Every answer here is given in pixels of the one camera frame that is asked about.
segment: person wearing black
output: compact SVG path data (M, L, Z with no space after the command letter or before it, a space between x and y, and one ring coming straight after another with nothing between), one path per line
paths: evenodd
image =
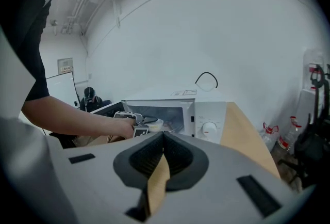
M118 135L132 138L130 119L113 119L80 111L49 95L45 68L39 52L41 34L52 0L5 0L0 11L3 31L25 68L35 78L22 107L34 125L66 135Z
M93 112L103 106L103 101L95 94L92 87L87 87L84 90L85 97L80 102L80 110L88 113Z

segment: wooden table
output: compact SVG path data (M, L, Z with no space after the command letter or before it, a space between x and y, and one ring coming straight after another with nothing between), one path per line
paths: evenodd
M239 151L274 176L280 178L275 162L266 145L248 118L234 102L227 104L226 119L219 144ZM165 197L166 181L169 178L169 166L163 156L148 181L148 197L152 214L161 206L161 202Z

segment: curved black wire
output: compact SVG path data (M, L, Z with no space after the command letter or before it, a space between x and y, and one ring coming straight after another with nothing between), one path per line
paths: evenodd
M217 82L217 86L216 86L216 88L217 88L217 87L218 87L218 80L217 80L217 78L216 78L213 74L211 74L211 73L209 73L209 72L204 72L204 73L202 73L202 74L197 78L195 84L197 84L198 80L202 77L202 75L203 75L203 74L206 74L206 73L212 75L213 78L216 80L216 82Z

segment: white dial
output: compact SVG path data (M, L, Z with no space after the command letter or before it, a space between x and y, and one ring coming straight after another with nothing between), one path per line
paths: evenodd
M217 126L212 122L206 122L202 127L202 132L207 137L207 140L212 141L212 139L217 138Z

